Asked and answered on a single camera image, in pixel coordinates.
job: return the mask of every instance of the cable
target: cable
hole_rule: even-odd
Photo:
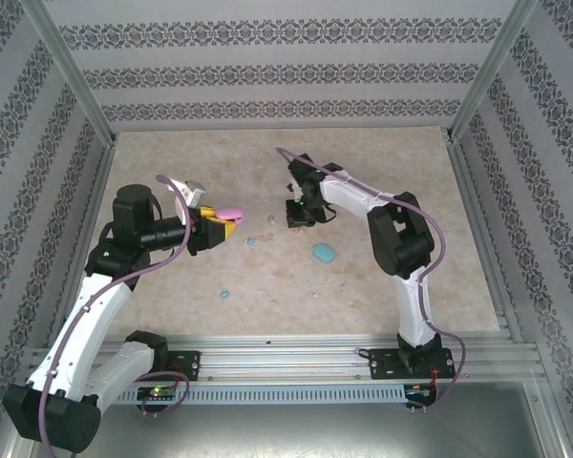
[[[182,371],[182,367],[180,367],[180,364],[174,363],[174,364],[168,365],[168,369],[171,369],[172,367],[174,367],[174,369],[175,369],[177,372],[180,372],[180,373],[183,372],[183,371]],[[170,386],[170,387],[176,389],[176,388],[179,386],[179,382],[180,382],[180,377],[177,377],[176,380],[174,381],[174,384],[173,384],[172,386]]]
[[[55,350],[53,361],[51,363],[51,366],[49,367],[49,370],[47,371],[47,378],[45,380],[45,384],[42,389],[42,394],[40,395],[40,403],[38,405],[38,430],[40,432],[40,439],[42,441],[42,445],[45,448],[45,451],[47,452],[47,455],[50,458],[55,458],[55,454],[53,453],[53,448],[51,447],[51,442],[49,442],[49,434],[47,432],[47,419],[46,419],[47,401],[49,399],[49,391],[51,390],[51,384],[53,383],[53,378],[55,377],[55,375],[57,375],[57,367],[59,366],[59,359],[64,353],[66,345],[68,344],[68,340],[72,337],[74,333],[74,329],[76,328],[80,320],[83,318],[83,315],[85,315],[85,313],[88,313],[91,310],[91,306],[94,304],[94,302],[96,302],[106,291],[126,281],[136,279],[144,274],[149,274],[158,269],[161,269],[161,267],[166,266],[167,264],[175,260],[180,255],[180,253],[182,253],[185,250],[187,242],[189,241],[189,237],[191,236],[191,225],[189,224],[191,216],[189,214],[189,208],[186,205],[186,200],[184,199],[184,196],[180,192],[180,189],[176,184],[174,184],[174,182],[170,178],[164,175],[157,175],[155,179],[159,183],[169,186],[170,189],[174,191],[174,194],[176,194],[177,198],[180,201],[180,204],[182,205],[183,213],[185,216],[185,221],[183,221],[183,224],[185,225],[184,238],[182,239],[179,248],[169,258],[161,262],[156,262],[155,264],[151,264],[148,267],[138,270],[137,272],[132,272],[131,274],[128,274],[124,277],[111,281],[106,286],[97,291],[95,294],[93,294],[93,296],[89,298],[89,300],[85,303],[85,305],[80,307],[80,309],[74,316],[73,320],[71,321],[70,325],[66,329],[66,332],[64,333],[64,338],[61,340],[59,346]]]
[[[427,324],[431,328],[431,330],[433,330],[434,332],[436,332],[439,335],[449,337],[450,339],[453,339],[453,340],[458,342],[458,344],[460,345],[460,349],[461,349],[461,358],[460,358],[460,363],[458,363],[458,368],[456,369],[455,376],[452,379],[452,381],[448,384],[448,387],[444,391],[443,395],[439,399],[437,399],[431,406],[429,406],[429,409],[435,408],[452,391],[452,388],[454,387],[456,380],[460,376],[460,372],[462,371],[462,367],[465,364],[465,358],[467,357],[467,348],[465,346],[465,342],[456,334],[454,334],[452,332],[448,332],[448,331],[443,331],[443,330],[437,328],[433,323],[431,323],[431,320],[429,319],[429,316],[427,315],[427,311],[424,308],[424,294],[423,294],[424,288],[423,288],[423,282],[422,281],[431,272],[433,272],[434,270],[437,269],[439,264],[443,261],[443,259],[446,256],[446,237],[445,237],[443,231],[441,230],[441,228],[439,227],[439,224],[437,224],[437,221],[435,221],[431,217],[431,215],[429,215],[427,212],[425,212],[421,208],[418,208],[415,205],[411,205],[408,202],[404,202],[404,201],[398,200],[396,198],[393,198],[391,196],[388,196],[388,195],[382,193],[381,191],[378,191],[377,189],[373,189],[371,186],[368,186],[367,184],[365,184],[365,183],[363,183],[357,179],[354,179],[352,177],[343,177],[339,174],[336,174],[335,172],[332,172],[331,170],[326,169],[325,167],[321,167],[320,165],[315,164],[311,160],[306,160],[302,157],[296,156],[284,148],[276,148],[276,151],[278,152],[279,155],[284,157],[286,159],[286,161],[288,161],[288,162],[290,162],[293,159],[298,160],[298,161],[306,164],[309,167],[312,167],[316,170],[320,170],[321,172],[323,172],[324,174],[326,174],[328,176],[337,178],[344,183],[352,184],[353,186],[355,186],[359,190],[363,191],[364,193],[369,194],[373,198],[380,198],[380,199],[382,199],[388,203],[392,203],[392,204],[401,206],[403,208],[407,208],[408,210],[410,210],[410,211],[420,215],[424,219],[426,219],[429,222],[429,224],[431,224],[433,226],[433,228],[435,229],[435,231],[437,232],[437,236],[439,237],[439,255],[437,256],[437,259],[434,262],[432,262],[422,272],[422,274],[420,274],[420,277],[418,277],[418,280],[417,280],[418,281],[418,306],[420,307],[420,314],[422,315],[422,319],[424,320],[425,324]]]
[[[191,388],[191,384],[189,383],[189,378],[186,375],[184,375],[182,372],[175,372],[172,370],[163,370],[161,372],[151,372],[150,374],[144,374],[144,375],[138,377],[136,379],[136,382],[142,382],[143,380],[152,379],[152,378],[159,377],[159,376],[161,376],[161,377],[162,376],[180,377],[181,379],[183,379],[184,382],[186,383],[186,388],[184,389],[184,393],[182,393],[182,396],[180,396],[180,398],[175,403],[166,407],[161,412],[148,412],[144,407],[146,406],[146,402],[149,400],[149,398],[144,398],[144,400],[142,400],[142,406],[140,406],[140,410],[142,410],[142,415],[146,415],[147,413],[152,413],[154,417],[160,417],[161,415],[165,415],[166,413],[170,413],[172,410],[178,408],[184,402],[184,400],[189,396],[189,390]]]

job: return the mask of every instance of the blue object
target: blue object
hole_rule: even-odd
[[[320,262],[329,263],[335,259],[335,250],[325,243],[315,244],[312,254]]]

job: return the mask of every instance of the gray metal panel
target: gray metal panel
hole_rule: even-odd
[[[533,458],[541,444],[519,385],[460,385],[436,412],[404,407],[184,406],[143,418],[108,409],[81,457]]]
[[[183,384],[176,399],[186,391]],[[113,403],[117,406],[141,404],[138,388],[132,386]],[[147,406],[166,406],[174,401],[151,398]],[[295,386],[193,386],[185,402],[191,406],[293,406],[301,404],[386,404],[405,403],[405,388],[399,384],[374,385],[295,385]]]
[[[106,363],[121,347],[123,338],[107,339],[95,358]],[[467,360],[460,383],[530,382],[545,377],[534,344],[513,343],[509,334],[465,336]],[[372,384],[368,362],[359,348],[397,348],[395,336],[263,336],[263,337],[168,337],[172,350],[202,353],[200,381],[196,385],[348,385]],[[460,347],[449,340],[455,362]],[[37,349],[32,366],[46,349]],[[421,378],[419,382],[428,382]],[[406,383],[401,380],[396,384]]]

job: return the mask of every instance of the metal enclosure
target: metal enclosure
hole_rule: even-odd
[[[450,409],[411,417],[398,411],[403,381],[370,379],[356,350],[395,345],[394,336],[173,336],[171,348],[203,354],[194,406],[149,427],[126,391],[118,403],[130,406],[109,411],[83,456],[119,456],[115,438],[132,437],[125,427],[144,441],[132,445],[159,450],[172,437],[162,450],[190,447],[182,456],[217,437],[229,456],[252,456],[269,445],[234,436],[261,431],[272,450],[295,456],[391,456],[400,441],[421,456],[573,456],[573,2],[298,10],[250,1],[233,11],[214,0],[188,16],[173,14],[176,0],[142,3],[0,1],[0,132],[11,132],[0,148],[0,291],[9,291],[0,292],[0,396],[38,364],[74,303],[118,132],[438,124],[501,325],[464,336],[467,377]],[[353,80],[347,68],[358,69]],[[40,187],[30,180],[38,173]],[[29,214],[17,206],[26,195],[38,202]],[[10,227],[14,252],[4,249]],[[117,344],[107,340],[95,363]],[[0,407],[0,453],[34,456],[3,418]],[[299,448],[281,442],[289,434]],[[321,438],[352,445],[330,449]]]

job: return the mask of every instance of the red wire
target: red wire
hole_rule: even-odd
[[[171,368],[171,367],[174,367],[177,372],[182,372],[182,367],[180,367],[180,364],[170,364],[170,365],[168,366],[168,369]],[[179,382],[180,382],[180,378],[177,377],[177,378],[176,378],[176,381],[174,382],[174,384],[171,385],[171,386],[169,386],[169,387],[172,388],[172,389],[176,389],[176,388],[179,386]]]
[[[433,366],[433,369],[431,369],[431,377],[432,380],[429,383],[429,387],[430,390],[433,391],[435,388],[435,382],[437,382],[437,375],[439,375],[439,371],[437,370],[437,367]]]

